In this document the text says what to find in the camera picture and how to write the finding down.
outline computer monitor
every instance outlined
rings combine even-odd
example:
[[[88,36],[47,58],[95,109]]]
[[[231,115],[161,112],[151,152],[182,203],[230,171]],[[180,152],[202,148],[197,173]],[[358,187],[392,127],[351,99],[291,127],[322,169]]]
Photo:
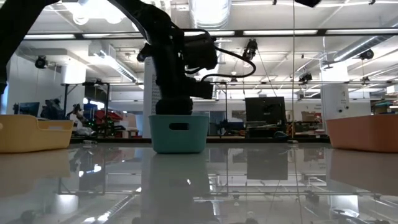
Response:
[[[35,103],[19,103],[19,114],[32,115],[37,117],[39,113],[39,102]]]
[[[246,98],[246,121],[265,121],[267,124],[285,124],[284,97]]]

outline ceiling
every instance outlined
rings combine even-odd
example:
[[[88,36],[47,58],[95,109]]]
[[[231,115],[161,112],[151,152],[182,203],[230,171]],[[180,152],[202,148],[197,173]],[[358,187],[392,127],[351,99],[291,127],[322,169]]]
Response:
[[[398,4],[388,4],[388,1],[369,5],[364,0],[333,1],[323,0],[315,9],[302,7],[299,4],[292,7],[292,1],[279,0],[275,6],[272,1],[238,1],[232,0],[227,30],[250,29],[320,29],[320,28],[367,28],[384,27],[383,24],[396,19]],[[46,7],[41,13],[30,33],[88,33],[88,32],[134,32],[129,19],[124,18],[118,24],[110,24],[105,19],[90,19],[80,26],[73,21],[73,14],[66,5],[58,3]],[[172,0],[171,18],[181,28],[191,28],[192,20],[189,4],[186,0]],[[363,37],[258,37],[256,38],[260,56],[254,57],[253,62],[257,70],[253,76],[245,78],[244,82],[268,81],[266,74],[272,81],[290,81],[294,71],[305,65],[311,58],[319,57],[323,52],[333,55],[353,42]],[[224,38],[221,47],[241,54],[249,38]],[[93,42],[105,49],[111,45],[116,50],[116,58],[123,63],[140,81],[143,81],[144,64],[136,60],[136,54],[143,48],[144,40],[65,40],[65,41],[24,41],[22,45],[30,49],[62,48],[84,59],[90,68],[88,78],[101,78],[106,82],[122,82],[120,74],[101,64],[90,52],[89,45]],[[383,70],[398,63],[398,38],[393,37],[375,46],[374,59],[362,62],[359,59],[348,59],[350,79],[361,78],[365,74]],[[307,67],[314,80],[318,80],[319,66]],[[229,55],[222,55],[219,73],[231,74],[236,72],[242,75],[251,70],[244,66],[242,61]],[[374,77],[372,80],[393,80],[398,76],[395,70]],[[274,88],[291,88],[291,85]],[[380,92],[385,85],[370,86],[368,91]],[[236,89],[268,89],[269,85],[236,85]],[[362,88],[361,85],[350,88]],[[120,91],[142,91],[136,86],[124,86]]]

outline reflective table surface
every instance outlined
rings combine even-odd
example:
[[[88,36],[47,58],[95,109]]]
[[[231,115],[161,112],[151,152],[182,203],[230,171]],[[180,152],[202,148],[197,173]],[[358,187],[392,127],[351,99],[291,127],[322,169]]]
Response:
[[[398,154],[329,144],[0,155],[0,223],[398,223]]]

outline teal basket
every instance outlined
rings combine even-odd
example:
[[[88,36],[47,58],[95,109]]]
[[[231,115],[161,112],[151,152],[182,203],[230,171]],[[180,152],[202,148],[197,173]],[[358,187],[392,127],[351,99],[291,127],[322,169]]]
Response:
[[[206,148],[208,116],[151,115],[149,124],[157,153],[199,153]]]

